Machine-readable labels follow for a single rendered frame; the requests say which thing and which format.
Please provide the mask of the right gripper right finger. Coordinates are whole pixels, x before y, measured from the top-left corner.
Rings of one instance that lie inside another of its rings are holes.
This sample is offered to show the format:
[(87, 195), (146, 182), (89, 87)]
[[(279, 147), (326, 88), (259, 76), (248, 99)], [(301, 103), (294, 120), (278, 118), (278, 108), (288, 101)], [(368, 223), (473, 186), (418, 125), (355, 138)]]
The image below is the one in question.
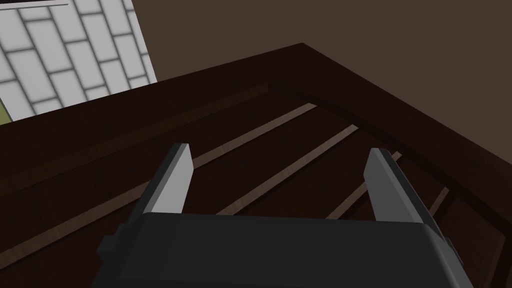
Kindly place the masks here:
[(377, 221), (421, 223), (437, 231), (429, 210), (387, 149), (370, 149), (363, 177)]

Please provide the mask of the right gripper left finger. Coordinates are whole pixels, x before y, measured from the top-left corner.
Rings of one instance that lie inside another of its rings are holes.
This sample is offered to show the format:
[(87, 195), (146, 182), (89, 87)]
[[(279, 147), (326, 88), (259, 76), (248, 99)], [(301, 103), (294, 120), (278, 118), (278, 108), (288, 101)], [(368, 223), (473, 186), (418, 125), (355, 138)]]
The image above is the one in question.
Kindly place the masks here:
[(189, 144), (175, 143), (135, 205), (133, 219), (144, 213), (181, 213), (193, 172)]

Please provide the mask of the dark brown wooden cupboard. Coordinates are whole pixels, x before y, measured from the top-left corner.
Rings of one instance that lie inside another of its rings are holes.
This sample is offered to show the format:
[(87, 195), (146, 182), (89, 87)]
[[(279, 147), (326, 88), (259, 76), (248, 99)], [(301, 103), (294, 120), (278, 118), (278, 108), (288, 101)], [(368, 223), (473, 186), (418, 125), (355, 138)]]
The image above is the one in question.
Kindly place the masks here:
[(90, 288), (174, 143), (183, 211), (374, 220), (393, 155), (474, 288), (512, 288), (512, 164), (301, 43), (0, 126), (0, 288)]

